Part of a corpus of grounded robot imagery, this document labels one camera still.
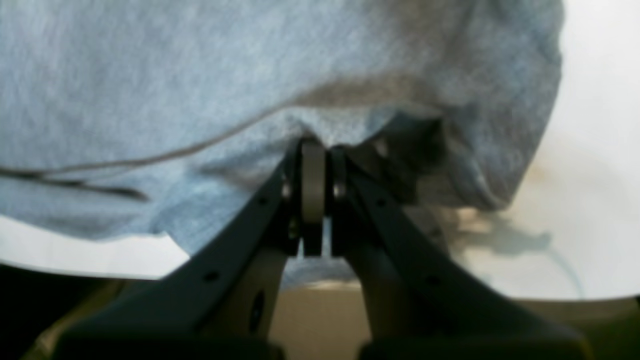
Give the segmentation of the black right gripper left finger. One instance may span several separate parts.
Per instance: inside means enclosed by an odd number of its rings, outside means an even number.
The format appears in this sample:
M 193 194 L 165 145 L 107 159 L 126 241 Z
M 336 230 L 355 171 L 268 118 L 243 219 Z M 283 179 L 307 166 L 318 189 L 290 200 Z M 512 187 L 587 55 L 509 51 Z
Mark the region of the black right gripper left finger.
M 268 333 L 300 243 L 303 141 L 210 244 L 64 331 L 55 360 L 283 360 Z

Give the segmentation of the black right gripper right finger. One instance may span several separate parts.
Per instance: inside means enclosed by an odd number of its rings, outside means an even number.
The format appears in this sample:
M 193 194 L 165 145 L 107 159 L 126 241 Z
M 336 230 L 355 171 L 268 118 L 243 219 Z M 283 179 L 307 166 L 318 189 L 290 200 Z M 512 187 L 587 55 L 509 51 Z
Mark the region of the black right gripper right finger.
M 360 360 L 591 360 L 581 333 L 462 269 L 342 147 L 329 151 L 331 231 L 361 284 L 371 333 Z

